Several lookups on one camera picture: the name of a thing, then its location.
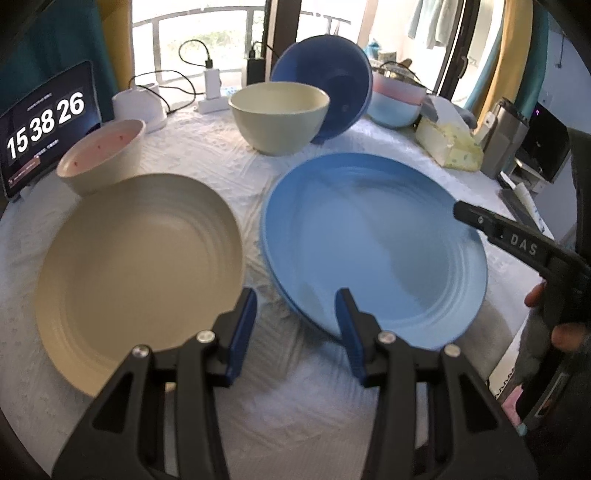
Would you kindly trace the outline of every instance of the tissue box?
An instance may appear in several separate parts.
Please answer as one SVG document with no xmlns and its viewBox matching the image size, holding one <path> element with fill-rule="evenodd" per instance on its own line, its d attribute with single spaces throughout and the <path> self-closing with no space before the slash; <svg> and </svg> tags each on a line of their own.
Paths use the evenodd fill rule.
<svg viewBox="0 0 591 480">
<path fill-rule="evenodd" d="M 484 153 L 470 132 L 454 123 L 435 124 L 423 117 L 415 133 L 418 143 L 445 168 L 478 171 Z"/>
</svg>

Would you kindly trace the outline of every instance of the black cable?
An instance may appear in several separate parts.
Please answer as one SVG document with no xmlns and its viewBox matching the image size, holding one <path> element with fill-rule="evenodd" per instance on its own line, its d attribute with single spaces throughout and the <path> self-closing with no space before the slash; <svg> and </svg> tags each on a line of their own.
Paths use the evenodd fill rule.
<svg viewBox="0 0 591 480">
<path fill-rule="evenodd" d="M 418 82 L 419 82 L 419 83 L 420 83 L 422 86 L 424 86 L 424 85 L 423 85 L 423 83 L 422 83 L 422 81 L 421 81 L 421 79 L 418 77 L 418 75 L 417 75 L 416 73 L 414 73 L 414 72 L 413 72 L 411 69 L 409 69 L 408 67 L 405 67 L 404 65 L 402 65 L 402 63 L 400 63 L 400 62 L 398 62 L 398 61 L 396 61 L 396 60 L 388 60 L 388 61 L 385 61 L 385 62 L 384 62 L 384 63 L 382 63 L 382 64 L 381 64 L 381 65 L 380 65 L 378 68 L 382 68 L 384 65 L 388 65 L 388 64 L 395 64 L 395 65 L 399 65 L 399 66 L 401 66 L 403 69 L 405 69 L 405 70 L 408 70 L 410 73 L 412 73 L 412 74 L 413 74 L 413 76 L 414 76 L 414 77 L 417 79 L 417 81 L 418 81 Z M 429 88 L 427 88 L 427 90 L 428 90 L 430 93 L 434 93 L 434 92 L 433 92 L 433 90 L 431 90 L 431 89 L 429 89 Z"/>
<path fill-rule="evenodd" d="M 564 32 L 562 32 L 562 46 L 560 47 L 560 60 L 556 63 L 556 67 L 561 69 L 562 68 L 562 57 L 564 56 Z"/>
<path fill-rule="evenodd" d="M 256 45 L 257 43 L 258 43 L 258 44 L 261 46 L 261 57 L 262 57 L 262 49 L 263 49 L 263 47 L 266 47 L 266 48 L 268 48 L 269 50 L 271 50 L 271 53 L 272 53 L 272 54 L 275 56 L 275 58 L 276 58 L 277 60 L 279 60 L 279 55 L 277 54 L 277 52 L 276 52 L 275 50 L 273 50 L 273 48 L 272 48 L 272 47 L 271 47 L 269 44 L 267 44 L 267 43 L 265 43 L 265 42 L 258 41 L 258 40 L 256 40 L 256 41 L 252 42 L 251 50 L 254 50 L 254 48 L 255 48 L 255 45 Z"/>
<path fill-rule="evenodd" d="M 185 80 L 188 81 L 189 85 L 191 86 L 191 88 L 193 89 L 192 92 L 188 92 L 186 90 L 183 90 L 180 87 L 174 87 L 174 86 L 169 86 L 169 85 L 159 85 L 159 88 L 173 88 L 176 90 L 180 90 L 181 92 L 184 92 L 188 95 L 193 95 L 193 99 L 187 103 L 186 105 L 181 105 L 178 108 L 175 108 L 174 110 L 171 109 L 170 104 L 166 101 L 166 99 L 160 95 L 159 93 L 156 93 L 155 91 L 151 90 L 150 87 L 146 86 L 146 85 L 138 85 L 136 84 L 137 87 L 142 87 L 144 89 L 146 89 L 147 91 L 153 93 L 155 96 L 159 97 L 165 104 L 166 107 L 168 108 L 168 111 L 166 112 L 167 115 L 172 115 L 175 112 L 178 112 L 179 110 L 183 109 L 183 108 L 187 108 L 188 106 L 192 105 L 195 103 L 195 100 L 197 99 L 198 95 L 203 95 L 203 92 L 197 93 L 197 90 L 195 90 L 195 85 L 193 84 L 193 82 L 189 79 L 189 77 L 187 77 L 186 75 L 180 73 L 178 70 L 154 70 L 153 72 L 146 72 L 146 73 L 140 73 L 138 75 L 134 75 L 129 79 L 129 82 L 127 84 L 127 88 L 131 87 L 131 82 L 133 82 L 137 77 L 141 77 L 143 75 L 150 75 L 152 73 L 163 73 L 163 72 L 173 72 L 173 73 L 178 73 L 181 77 L 183 77 Z"/>
<path fill-rule="evenodd" d="M 207 60 L 205 61 L 205 65 L 202 65 L 201 63 L 193 63 L 192 61 L 188 61 L 186 59 L 183 58 L 183 55 L 181 54 L 181 48 L 183 48 L 187 43 L 191 43 L 191 42 L 198 42 L 201 45 L 203 45 L 203 47 L 205 48 L 205 52 L 207 53 Z M 198 38 L 192 38 L 191 40 L 187 40 L 184 41 L 183 43 L 181 43 L 180 47 L 178 48 L 178 57 L 185 63 L 188 63 L 189 65 L 195 65 L 196 67 L 203 67 L 206 69 L 210 69 L 213 67 L 213 61 L 212 58 L 209 54 L 209 48 L 207 47 L 207 45 L 205 45 L 205 43 L 203 43 L 201 40 L 199 40 Z"/>
</svg>

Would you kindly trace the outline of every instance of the blue plate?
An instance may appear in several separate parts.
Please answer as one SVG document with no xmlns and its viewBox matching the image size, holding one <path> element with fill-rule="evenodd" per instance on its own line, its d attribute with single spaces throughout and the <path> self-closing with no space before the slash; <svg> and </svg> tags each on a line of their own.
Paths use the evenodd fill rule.
<svg viewBox="0 0 591 480">
<path fill-rule="evenodd" d="M 335 294 L 348 287 L 383 329 L 441 348 L 476 316 L 488 277 L 480 237 L 454 219 L 454 201 L 388 158 L 315 158 L 269 195 L 262 250 L 288 302 L 332 336 Z"/>
</svg>

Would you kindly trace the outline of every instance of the pink bowl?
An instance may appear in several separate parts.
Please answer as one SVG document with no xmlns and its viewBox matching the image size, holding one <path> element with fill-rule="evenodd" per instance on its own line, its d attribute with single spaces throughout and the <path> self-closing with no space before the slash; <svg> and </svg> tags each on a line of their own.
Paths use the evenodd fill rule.
<svg viewBox="0 0 591 480">
<path fill-rule="evenodd" d="M 143 120 L 105 124 L 66 152 L 57 176 L 83 196 L 136 175 L 145 130 Z"/>
<path fill-rule="evenodd" d="M 427 89 L 424 86 L 388 78 L 377 72 L 374 72 L 374 92 L 409 105 L 422 105 L 427 96 Z"/>
</svg>

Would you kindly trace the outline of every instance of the table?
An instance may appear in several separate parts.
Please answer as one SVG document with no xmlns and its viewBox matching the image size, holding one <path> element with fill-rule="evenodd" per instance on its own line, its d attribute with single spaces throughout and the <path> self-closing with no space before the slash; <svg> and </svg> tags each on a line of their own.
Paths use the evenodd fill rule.
<svg viewBox="0 0 591 480">
<path fill-rule="evenodd" d="M 259 315 L 242 376 L 216 392 L 220 430 L 233 480 L 358 479 L 374 419 L 377 391 L 353 379 L 344 350 L 302 324 L 285 305 L 259 250 L 263 198 L 290 168 L 333 152 L 383 155 L 413 166 L 458 199 L 509 216 L 498 186 L 481 173 L 440 168 L 408 137 L 359 121 L 324 145 L 289 157 L 249 147 L 230 112 L 184 111 L 146 137 L 143 172 L 170 172 L 206 182 L 228 201 L 241 225 L 246 284 Z M 0 222 L 0 407 L 33 457 L 50 471 L 90 399 L 60 376 L 37 334 L 33 298 L 43 257 L 79 198 L 56 177 L 41 179 Z M 500 360 L 525 319 L 523 298 L 538 275 L 485 242 L 489 282 L 484 304 L 458 345 L 483 378 Z M 417 442 L 427 435 L 424 391 L 418 396 Z M 173 440 L 166 427 L 167 453 Z M 174 462 L 170 465 L 175 471 Z"/>
</svg>

